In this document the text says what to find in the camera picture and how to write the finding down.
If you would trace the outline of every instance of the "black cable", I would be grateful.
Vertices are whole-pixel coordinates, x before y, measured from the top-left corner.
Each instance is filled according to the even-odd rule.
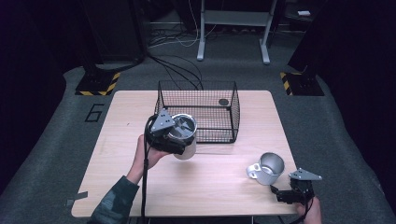
[[[128,64],[128,65],[125,65],[125,66],[122,66],[122,67],[112,68],[112,69],[103,69],[103,68],[101,68],[101,70],[104,70],[104,71],[107,71],[107,72],[118,73],[118,72],[122,72],[122,71],[128,70],[130,68],[133,68],[133,67],[137,66],[138,64],[140,64],[142,61],[143,61],[143,59],[139,59],[139,60],[136,60],[135,62],[132,62],[131,64]]]
[[[146,196],[147,196],[147,184],[148,184],[148,172],[149,172],[149,149],[147,149],[147,140],[146,140],[146,134],[149,131],[149,124],[156,118],[156,115],[153,115],[148,118],[148,121],[146,122],[145,126],[145,131],[144,131],[144,148],[145,148],[145,159],[144,159],[144,167],[143,167],[143,182],[142,182],[142,207],[141,207],[141,217],[143,224],[146,224]]]
[[[148,55],[149,57],[150,57],[150,59],[152,59],[152,60],[154,60],[154,62],[156,62],[156,63],[159,63],[159,64],[161,64],[163,67],[165,67],[165,69],[166,68],[168,68],[168,69],[170,69],[170,70],[172,70],[172,71],[174,71],[175,73],[177,73],[177,74],[179,74],[181,77],[183,77],[184,79],[186,79],[187,81],[189,81],[190,82],[190,84],[196,89],[196,90],[198,90],[198,87],[191,81],[191,80],[189,80],[187,77],[185,77],[183,74],[181,74],[181,73],[179,73],[176,69],[174,69],[173,67],[171,67],[171,66],[169,66],[168,64],[171,64],[171,65],[173,65],[173,66],[175,66],[175,67],[177,67],[177,68],[179,68],[179,69],[182,69],[182,70],[186,70],[186,71],[188,71],[187,69],[184,69],[184,68],[181,68],[181,67],[179,67],[179,66],[177,66],[177,65],[175,65],[175,64],[173,64],[173,63],[169,63],[169,62],[167,62],[167,61],[164,61],[164,60],[161,60],[161,59],[158,59],[158,58],[156,58],[156,57],[154,57],[154,56],[152,56],[152,55]]]
[[[169,39],[178,39],[178,38],[184,38],[186,36],[189,36],[185,31],[182,31],[182,32],[179,32],[179,33],[173,34],[173,35],[166,34],[166,31],[172,31],[172,30],[156,29],[155,31],[158,31],[159,33],[150,39],[150,41],[148,42],[148,47],[152,47],[152,46],[156,46],[156,45],[165,43]]]
[[[297,220],[291,222],[290,224],[297,224],[297,223],[302,222],[302,221],[305,219],[306,214],[308,214],[308,211],[311,209],[312,204],[314,203],[314,199],[312,198],[312,199],[311,199],[312,203],[311,203],[311,205],[308,207],[309,201],[306,199],[306,196],[305,196],[304,192],[303,192],[300,188],[298,188],[298,190],[299,190],[300,192],[302,192],[303,195],[304,195],[305,213],[304,213],[302,216],[300,216],[299,218],[297,218]]]
[[[283,221],[283,219],[282,219],[281,216],[277,216],[277,218],[279,218],[279,221],[280,221],[282,224],[285,224],[285,222]]]
[[[185,71],[185,72],[187,72],[187,73],[190,73],[192,76],[194,76],[194,77],[199,81],[199,84],[201,85],[201,88],[202,88],[202,89],[204,88],[204,86],[202,85],[202,81],[201,81],[201,80],[202,80],[201,71],[199,70],[199,68],[198,68],[194,63],[192,63],[192,62],[190,62],[189,60],[184,59],[184,58],[182,58],[182,57],[178,57],[178,56],[176,56],[176,55],[166,55],[166,56],[176,57],[176,58],[179,58],[179,59],[181,59],[181,60],[184,60],[184,61],[187,61],[187,62],[191,63],[191,64],[194,65],[195,68],[198,70],[198,72],[199,72],[199,74],[200,74],[201,77],[198,77],[198,76],[195,75],[192,71],[189,71],[189,70],[187,70],[187,69],[185,69],[185,68],[183,68],[183,67],[180,67],[180,66],[178,66],[178,65],[176,65],[176,64],[174,64],[174,63],[169,63],[169,62],[167,62],[167,61],[165,61],[165,60],[162,60],[162,59],[159,59],[159,58],[156,58],[156,57],[154,57],[154,58],[156,58],[157,60],[159,60],[159,61],[162,62],[162,63],[167,63],[167,64],[170,64],[170,65],[173,65],[174,67],[176,67],[176,68],[178,68],[178,69],[181,69],[181,70],[183,70],[183,71]]]
[[[163,67],[166,71],[166,73],[169,75],[169,77],[172,79],[172,81],[175,83],[175,85],[178,87],[178,89],[181,91],[181,88],[177,85],[177,82],[173,79],[171,73],[169,72],[168,68],[166,66]]]

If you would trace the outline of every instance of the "wooden table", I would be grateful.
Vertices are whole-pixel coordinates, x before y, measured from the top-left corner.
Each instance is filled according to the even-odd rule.
[[[288,174],[296,171],[288,141],[269,91],[238,91],[241,107],[239,134],[234,144],[199,144],[187,161],[173,155],[148,171],[148,217],[258,216],[294,214],[293,205],[279,203],[268,186],[248,178],[246,168],[264,152],[285,161],[276,181],[290,189]],[[92,153],[75,201],[74,217],[89,217],[110,188],[129,171],[137,137],[154,113],[156,91],[118,91]],[[140,216],[141,189],[134,199],[132,217]]]

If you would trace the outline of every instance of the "gray carpet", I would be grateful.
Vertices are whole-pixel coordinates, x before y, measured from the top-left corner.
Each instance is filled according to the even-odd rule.
[[[322,175],[314,182],[324,223],[396,223],[375,174],[349,137],[334,99],[318,79],[323,97],[286,95],[279,73],[293,71],[287,62],[301,35],[278,34],[269,49],[271,64],[263,65],[256,35],[218,36],[206,43],[205,60],[196,62],[198,43],[189,48],[163,45],[149,52],[194,71],[177,55],[195,63],[203,80],[234,80],[239,90],[267,90],[276,108],[298,167]],[[76,96],[83,76],[76,68],[64,74],[67,89],[46,131],[0,198],[0,223],[85,223],[64,206],[76,193],[110,106],[109,96]],[[146,59],[124,71],[115,91],[156,90],[170,79],[162,66]],[[84,122],[93,104],[104,104],[98,122]],[[295,217],[283,217],[285,222]],[[280,223],[277,217],[256,217]]]

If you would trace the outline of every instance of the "metal bracket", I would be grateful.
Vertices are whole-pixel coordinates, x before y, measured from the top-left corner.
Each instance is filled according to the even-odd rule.
[[[298,179],[298,180],[322,180],[323,178],[320,175],[312,174],[302,168],[299,168],[297,171],[289,174],[290,178]]]
[[[155,119],[154,124],[151,126],[151,131],[153,133],[158,132],[163,129],[170,128],[175,125],[175,121],[169,115],[165,108],[161,110],[158,118]]]

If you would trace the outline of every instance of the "black wire basket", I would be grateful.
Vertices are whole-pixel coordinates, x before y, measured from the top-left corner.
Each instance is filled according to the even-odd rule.
[[[197,143],[233,143],[240,105],[234,81],[166,80],[158,85],[155,113],[188,114],[197,122]]]

